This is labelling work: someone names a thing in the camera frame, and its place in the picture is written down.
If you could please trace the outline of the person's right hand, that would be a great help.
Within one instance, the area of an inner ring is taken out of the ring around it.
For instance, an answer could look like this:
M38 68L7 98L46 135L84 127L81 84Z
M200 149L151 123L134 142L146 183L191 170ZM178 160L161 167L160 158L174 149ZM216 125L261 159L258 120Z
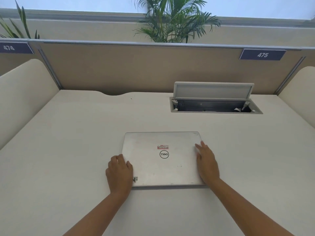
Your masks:
M203 182L210 187L215 181L220 179L219 167L215 155L214 157L200 157L197 151L196 156L199 175Z

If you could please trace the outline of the person's left hand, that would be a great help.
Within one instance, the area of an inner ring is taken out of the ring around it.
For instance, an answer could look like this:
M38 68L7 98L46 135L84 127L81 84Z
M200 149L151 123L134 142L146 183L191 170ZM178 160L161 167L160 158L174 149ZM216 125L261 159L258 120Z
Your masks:
M111 157L105 171L111 194L127 198L133 185L133 174L130 174L123 154Z

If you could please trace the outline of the silver laptop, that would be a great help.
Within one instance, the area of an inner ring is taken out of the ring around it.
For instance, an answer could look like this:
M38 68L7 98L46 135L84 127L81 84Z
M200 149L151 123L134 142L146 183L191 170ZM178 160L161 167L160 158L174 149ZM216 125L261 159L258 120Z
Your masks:
M197 131L127 132L122 155L133 165L133 187L203 186Z

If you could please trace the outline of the person's right forearm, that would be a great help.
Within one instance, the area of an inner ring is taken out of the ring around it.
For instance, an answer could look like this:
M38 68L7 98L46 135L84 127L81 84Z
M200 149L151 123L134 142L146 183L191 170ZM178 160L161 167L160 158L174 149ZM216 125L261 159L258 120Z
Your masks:
M294 236L220 178L208 183L245 236Z

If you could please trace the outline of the person's left forearm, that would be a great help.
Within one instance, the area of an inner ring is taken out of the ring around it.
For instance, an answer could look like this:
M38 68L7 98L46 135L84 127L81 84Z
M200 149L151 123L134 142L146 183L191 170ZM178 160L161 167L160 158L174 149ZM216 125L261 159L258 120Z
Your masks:
M102 236L131 189L111 192L63 236Z

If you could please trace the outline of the tan desk partition panel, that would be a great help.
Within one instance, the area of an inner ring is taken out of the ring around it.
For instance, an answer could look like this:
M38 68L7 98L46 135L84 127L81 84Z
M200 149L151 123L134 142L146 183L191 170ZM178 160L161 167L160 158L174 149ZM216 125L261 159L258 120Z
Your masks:
M281 60L241 60L241 48L111 44L40 44L65 90L173 92L181 82L254 83L255 94L273 94L302 58L286 51Z

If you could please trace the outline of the cream side divider panel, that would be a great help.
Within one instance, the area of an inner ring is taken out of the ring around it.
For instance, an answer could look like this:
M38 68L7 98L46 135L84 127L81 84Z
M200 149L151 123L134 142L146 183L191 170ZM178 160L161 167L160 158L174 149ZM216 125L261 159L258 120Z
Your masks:
M304 67L278 95L315 128L315 67Z
M45 65L37 59L0 76L0 150L59 91Z

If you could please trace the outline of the blue number sign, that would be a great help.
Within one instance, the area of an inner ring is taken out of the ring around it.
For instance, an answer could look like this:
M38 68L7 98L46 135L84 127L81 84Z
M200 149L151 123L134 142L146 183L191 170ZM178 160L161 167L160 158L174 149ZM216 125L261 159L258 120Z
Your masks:
M280 61L286 50L243 49L240 60Z
M4 42L0 41L0 53L11 54L34 54L27 42Z

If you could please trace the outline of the green palm plant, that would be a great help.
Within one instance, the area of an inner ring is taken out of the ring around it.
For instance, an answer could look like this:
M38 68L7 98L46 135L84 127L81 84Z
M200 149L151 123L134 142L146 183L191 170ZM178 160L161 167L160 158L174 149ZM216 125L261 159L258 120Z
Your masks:
M146 9L135 35L146 35L156 43L188 43L221 26L221 21L202 8L207 0L131 0L137 9Z

